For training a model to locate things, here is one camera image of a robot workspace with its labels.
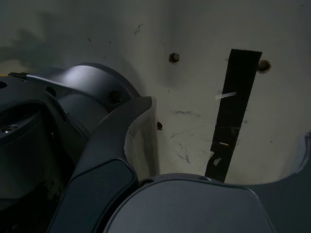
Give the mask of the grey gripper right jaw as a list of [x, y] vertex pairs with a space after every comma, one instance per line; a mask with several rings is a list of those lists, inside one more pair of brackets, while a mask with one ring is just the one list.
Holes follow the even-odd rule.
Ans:
[[276, 182], [226, 184], [190, 174], [158, 176], [116, 210], [106, 233], [308, 233], [311, 135], [300, 138], [295, 168]]

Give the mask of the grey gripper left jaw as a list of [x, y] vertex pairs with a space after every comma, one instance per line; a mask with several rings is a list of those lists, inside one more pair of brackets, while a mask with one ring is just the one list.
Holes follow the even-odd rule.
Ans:
[[48, 231], [99, 233], [139, 181], [157, 174], [155, 102], [138, 97], [92, 133]]

